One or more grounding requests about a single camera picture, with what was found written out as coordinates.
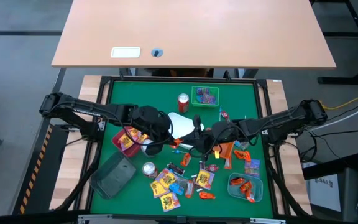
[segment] yellow cable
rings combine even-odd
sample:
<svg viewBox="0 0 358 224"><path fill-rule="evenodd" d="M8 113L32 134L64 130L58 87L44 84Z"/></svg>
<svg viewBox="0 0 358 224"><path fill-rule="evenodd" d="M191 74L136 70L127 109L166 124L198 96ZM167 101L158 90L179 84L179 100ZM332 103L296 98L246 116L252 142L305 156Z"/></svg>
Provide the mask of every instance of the yellow cable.
<svg viewBox="0 0 358 224"><path fill-rule="evenodd" d="M324 108L325 110L336 110L336 109L342 108L342 107L344 107L344 106L346 106L346 105L349 105L349 104L355 102L356 100L358 100L358 97L357 97L357 98L354 98L353 100L351 100L351 101L349 101L349 102L347 102L347 103L344 103L344 104L339 105L339 106L335 106L335 107L333 107L333 108L330 108L330 107L324 105L322 100L319 100L319 101L320 101L320 103L321 103L321 106L323 106L323 108Z"/></svg>

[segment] yellow black hazard stripe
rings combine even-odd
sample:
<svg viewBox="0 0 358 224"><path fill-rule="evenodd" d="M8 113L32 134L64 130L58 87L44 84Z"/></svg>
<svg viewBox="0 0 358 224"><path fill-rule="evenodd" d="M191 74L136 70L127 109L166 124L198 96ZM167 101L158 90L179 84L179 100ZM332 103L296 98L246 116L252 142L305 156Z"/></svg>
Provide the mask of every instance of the yellow black hazard stripe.
<svg viewBox="0 0 358 224"><path fill-rule="evenodd" d="M47 134L45 135L44 143L42 144L42 148L41 148L40 154L38 156L37 163L35 164L34 170L31 174L31 179L29 181L29 185L27 186L27 189L25 190L23 202L22 202L22 205L20 206L20 214L24 214L25 207L27 206L27 202L29 201L29 198L31 195L31 190L34 187L34 183L37 178L39 169L41 167L42 159L44 158L45 150L47 149L51 133L52 133L52 126L50 125L48 127Z"/></svg>

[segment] colorful candy bag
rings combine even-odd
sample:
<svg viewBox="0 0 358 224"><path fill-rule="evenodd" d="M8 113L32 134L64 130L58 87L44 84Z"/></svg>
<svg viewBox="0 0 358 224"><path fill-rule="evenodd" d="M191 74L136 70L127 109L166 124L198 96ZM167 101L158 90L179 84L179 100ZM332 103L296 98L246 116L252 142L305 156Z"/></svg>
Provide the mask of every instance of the colorful candy bag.
<svg viewBox="0 0 358 224"><path fill-rule="evenodd" d="M159 196L165 195L170 192L169 190L165 189L158 181L153 181L150 186L153 190L154 198L158 198Z"/></svg>
<svg viewBox="0 0 358 224"><path fill-rule="evenodd" d="M161 173L155 178L156 181L160 182L161 185L165 188L165 189L169 189L169 186L171 184L173 184L178 177L176 177L175 174L173 174L172 172L170 172L168 169L164 169L161 171Z"/></svg>
<svg viewBox="0 0 358 224"><path fill-rule="evenodd" d="M195 184L197 184L200 187L203 187L205 189L211 190L212 181L214 179L214 176L215 176L215 174L208 172L204 169L200 169L200 171L198 172Z"/></svg>
<svg viewBox="0 0 358 224"><path fill-rule="evenodd" d="M180 207L180 202L175 193L168 193L160 197L164 212Z"/></svg>
<svg viewBox="0 0 358 224"><path fill-rule="evenodd" d="M251 175L253 177L259 177L259 164L260 160L251 159L250 162L246 161L244 165L244 172L247 175Z"/></svg>
<svg viewBox="0 0 358 224"><path fill-rule="evenodd" d="M128 133L131 135L132 139L137 142L142 142L148 137L146 134L142 135L142 133L138 131L136 128L128 129ZM128 137L127 134L123 134L118 139L118 143L120 144L122 151L129 149L134 144L134 142L132 142L132 140Z"/></svg>

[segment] black equipment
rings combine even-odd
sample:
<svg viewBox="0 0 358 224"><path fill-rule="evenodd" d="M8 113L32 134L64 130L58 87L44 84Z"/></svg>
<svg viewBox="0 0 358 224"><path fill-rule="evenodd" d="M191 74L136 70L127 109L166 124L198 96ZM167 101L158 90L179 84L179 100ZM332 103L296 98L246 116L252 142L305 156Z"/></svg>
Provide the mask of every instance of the black equipment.
<svg viewBox="0 0 358 224"><path fill-rule="evenodd" d="M177 146L179 143L184 143L193 146L193 149L190 150L191 155L193 157L200 157L203 161L208 159L212 148L219 143L238 140L248 141L251 145L255 145L261 132L267 130L268 142L280 145L286 140L289 133L301 133L305 128L322 125L327 120L327 114L319 101L303 100L298 106L280 113L260 119L220 121L213 124L212 129L205 131L201 130L201 118L196 115L193 119L194 131L180 139L174 139L171 135L173 129L170 132L172 122L168 115L151 106L139 107L132 104L101 105L79 100L63 93L52 93L45 97L40 107L40 113L46 118L60 118L64 120L68 124L78 128L82 137L91 142L103 140L99 132L98 122L85 121L76 113L104 118L111 124L122 126L123 128L124 126L132 126L143 134L149 135L150 139L153 140L152 147L147 147L147 154L153 155L159 153L164 144ZM198 151L198 154L192 153L194 149ZM265 153L265 160L267 161L268 175L273 177L273 180L295 213L298 216L309 216L295 201L276 173L270 161L269 152ZM53 212L65 212L68 210L96 168L97 166L94 161L71 194Z"/></svg>

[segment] white label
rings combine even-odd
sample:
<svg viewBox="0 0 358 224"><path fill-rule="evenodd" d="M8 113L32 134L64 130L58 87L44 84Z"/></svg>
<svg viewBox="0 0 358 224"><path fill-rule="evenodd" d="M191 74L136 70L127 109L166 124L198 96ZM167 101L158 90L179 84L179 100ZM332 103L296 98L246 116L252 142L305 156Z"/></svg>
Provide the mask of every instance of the white label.
<svg viewBox="0 0 358 224"><path fill-rule="evenodd" d="M139 58L140 47L113 47L111 49L112 58Z"/></svg>

